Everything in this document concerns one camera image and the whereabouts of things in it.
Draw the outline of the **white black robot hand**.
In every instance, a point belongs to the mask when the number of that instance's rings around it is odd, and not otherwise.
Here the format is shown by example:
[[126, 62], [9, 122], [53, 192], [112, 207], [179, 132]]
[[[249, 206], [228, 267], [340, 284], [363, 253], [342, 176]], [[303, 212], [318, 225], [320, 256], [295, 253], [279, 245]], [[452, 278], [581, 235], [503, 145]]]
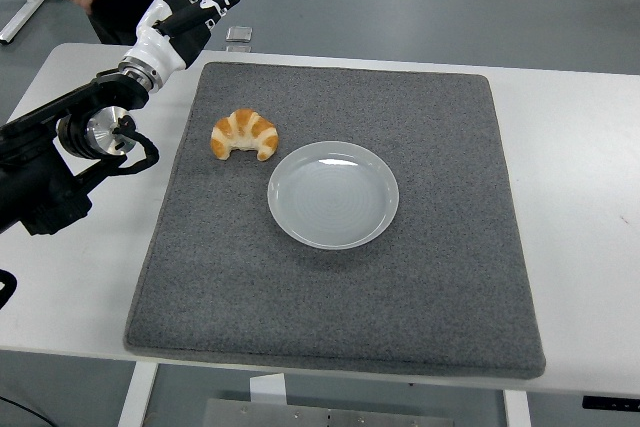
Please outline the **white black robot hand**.
[[138, 76], [149, 91], [189, 68], [211, 30], [240, 0], [154, 0], [136, 27], [136, 43], [120, 61], [124, 75]]

